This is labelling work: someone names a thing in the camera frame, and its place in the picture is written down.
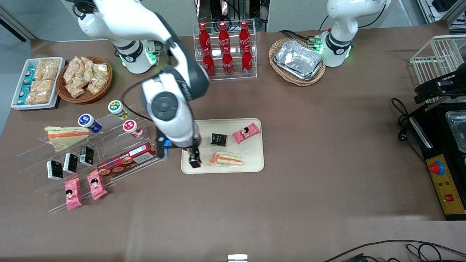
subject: red glass bottle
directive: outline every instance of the red glass bottle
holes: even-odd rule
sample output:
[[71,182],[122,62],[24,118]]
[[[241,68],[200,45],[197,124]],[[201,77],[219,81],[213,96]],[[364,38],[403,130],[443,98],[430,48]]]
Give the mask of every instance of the red glass bottle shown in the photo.
[[210,52],[212,47],[210,45],[209,33],[206,31],[206,24],[203,22],[199,23],[199,30],[199,43],[201,44],[202,52],[204,53],[204,50]]
[[250,76],[253,73],[253,55],[251,54],[251,46],[244,46],[243,53],[243,75]]
[[240,52],[244,52],[244,47],[249,45],[249,31],[247,30],[247,21],[241,22],[240,32]]
[[233,57],[230,54],[230,48],[224,50],[225,54],[223,55],[222,62],[223,62],[223,73],[225,77],[232,77],[233,76]]
[[226,23],[220,22],[220,34],[219,34],[220,50],[222,54],[226,54],[226,50],[230,53],[230,35],[226,31]]
[[210,52],[208,49],[204,49],[203,52],[204,58],[202,59],[202,62],[204,62],[204,69],[206,70],[209,79],[213,79],[215,77],[215,67],[213,66],[213,59],[210,56]]

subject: white plastic tray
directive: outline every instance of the white plastic tray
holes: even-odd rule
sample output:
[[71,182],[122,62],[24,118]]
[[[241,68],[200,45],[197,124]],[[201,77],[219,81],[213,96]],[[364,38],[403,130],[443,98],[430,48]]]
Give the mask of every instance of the white plastic tray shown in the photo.
[[[251,123],[255,123],[260,133],[241,142],[234,141],[231,134],[241,130]],[[264,168],[264,149],[262,146],[262,124],[257,118],[197,120],[202,141],[199,146],[201,167],[192,168],[189,164],[189,155],[182,151],[181,171],[185,174],[207,173],[241,173],[259,172]],[[227,135],[226,146],[210,145],[212,133]],[[209,159],[214,152],[230,151],[239,153],[244,157],[244,165],[241,166],[209,166]]]
[[[37,66],[39,64],[40,59],[60,59],[60,65],[58,66],[57,75],[55,76],[54,87],[52,89],[52,94],[50,95],[50,99],[48,103],[41,103],[41,104],[25,104],[25,105],[17,105],[18,96],[20,95],[21,87],[23,86],[24,76],[26,75],[26,70],[29,66]],[[11,108],[16,110],[37,110],[37,109],[47,109],[55,107],[55,103],[58,98],[58,93],[56,92],[56,82],[58,75],[65,67],[65,59],[63,57],[43,57],[43,58],[32,58],[27,59],[24,63],[23,71],[21,72],[20,79],[18,80],[18,84],[16,85],[16,91],[14,92],[13,98],[11,99]]]

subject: red button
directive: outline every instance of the red button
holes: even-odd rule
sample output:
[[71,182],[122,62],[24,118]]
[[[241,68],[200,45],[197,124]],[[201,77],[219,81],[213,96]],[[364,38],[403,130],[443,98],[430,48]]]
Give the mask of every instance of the red button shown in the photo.
[[429,165],[429,170],[434,173],[434,174],[438,174],[442,171],[442,168],[440,167],[439,164],[437,163],[432,163]]

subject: round wicker basket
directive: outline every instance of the round wicker basket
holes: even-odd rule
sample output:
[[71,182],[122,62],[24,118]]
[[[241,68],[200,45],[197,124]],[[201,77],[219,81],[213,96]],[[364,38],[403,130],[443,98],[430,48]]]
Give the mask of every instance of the round wicker basket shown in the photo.
[[57,84],[56,84],[57,93],[63,100],[68,101],[70,103],[92,103],[102,98],[105,95],[105,93],[107,93],[107,91],[110,89],[110,86],[112,84],[112,76],[113,76],[112,67],[110,66],[110,64],[107,62],[107,60],[97,57],[97,56],[89,56],[88,59],[91,60],[95,64],[105,63],[107,65],[107,68],[109,70],[109,79],[107,81],[107,84],[102,88],[102,90],[100,90],[100,92],[98,92],[95,95],[93,95],[89,90],[87,90],[87,85],[86,85],[84,87],[85,92],[82,95],[78,96],[77,98],[73,98],[69,94],[68,90],[65,88],[66,82],[65,82],[65,79],[63,78],[63,75],[65,74],[65,71],[68,68],[68,65],[66,65],[63,68],[63,70],[60,72],[58,79],[57,79]]
[[311,81],[304,81],[302,79],[299,79],[297,76],[291,74],[290,72],[286,71],[285,69],[277,66],[274,62],[274,56],[278,53],[278,51],[281,49],[281,47],[283,46],[283,44],[286,42],[286,41],[291,41],[291,40],[295,40],[297,41],[298,43],[300,43],[301,45],[303,45],[304,47],[307,47],[307,48],[311,48],[310,45],[306,44],[305,42],[301,41],[301,40],[297,40],[297,39],[293,39],[293,38],[283,38],[283,39],[280,39],[278,40],[277,42],[275,42],[275,44],[272,45],[272,47],[270,48],[269,52],[268,52],[268,58],[269,58],[269,62],[270,62],[270,65],[272,66],[272,68],[281,76],[283,77],[283,79],[285,79],[286,81],[290,82],[290,83],[293,83],[295,85],[299,85],[299,86],[309,86],[309,85],[312,85],[314,84],[315,82],[317,82],[317,80],[319,80],[319,78],[322,77],[323,73],[325,72],[325,63],[320,67],[319,71],[315,74],[315,76],[311,79]]

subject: floor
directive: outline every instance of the floor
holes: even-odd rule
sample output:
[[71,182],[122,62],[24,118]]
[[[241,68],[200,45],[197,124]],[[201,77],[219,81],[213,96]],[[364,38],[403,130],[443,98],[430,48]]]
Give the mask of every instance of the floor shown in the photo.
[[[416,26],[425,23],[416,0],[403,1],[392,0],[395,8],[382,27]],[[89,39],[60,0],[36,0],[34,6],[28,3],[29,0],[0,0],[0,4],[8,9],[10,14],[41,39],[53,41]],[[1,135],[24,61],[30,58],[31,50],[28,42],[19,41],[3,27],[0,27],[0,39]]]

